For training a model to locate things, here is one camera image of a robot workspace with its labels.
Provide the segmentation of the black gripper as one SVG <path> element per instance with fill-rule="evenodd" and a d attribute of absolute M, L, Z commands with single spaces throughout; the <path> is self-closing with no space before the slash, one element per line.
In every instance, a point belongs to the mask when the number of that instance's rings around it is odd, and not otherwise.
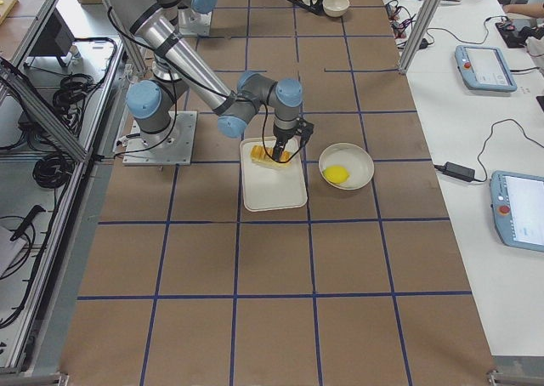
<path fill-rule="evenodd" d="M 290 122 L 274 121 L 273 133 L 276 138 L 272 151 L 275 162 L 289 161 L 293 151 L 286 145 L 295 136 L 300 138 L 300 147 L 304 148 L 314 132 L 314 124 L 306 120 L 293 120 Z"/>

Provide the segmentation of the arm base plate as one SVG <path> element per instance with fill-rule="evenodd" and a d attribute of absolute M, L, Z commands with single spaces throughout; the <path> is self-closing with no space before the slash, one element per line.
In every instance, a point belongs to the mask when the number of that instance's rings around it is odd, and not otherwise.
<path fill-rule="evenodd" d="M 196 111 L 169 111 L 171 122 L 157 134 L 140 130 L 133 120 L 131 133 L 138 136 L 127 141 L 122 163 L 125 166 L 170 166 L 191 164 L 196 132 Z"/>
<path fill-rule="evenodd" d="M 208 37 L 213 13 L 199 14 L 192 9 L 178 7 L 179 32 L 184 37 Z"/>

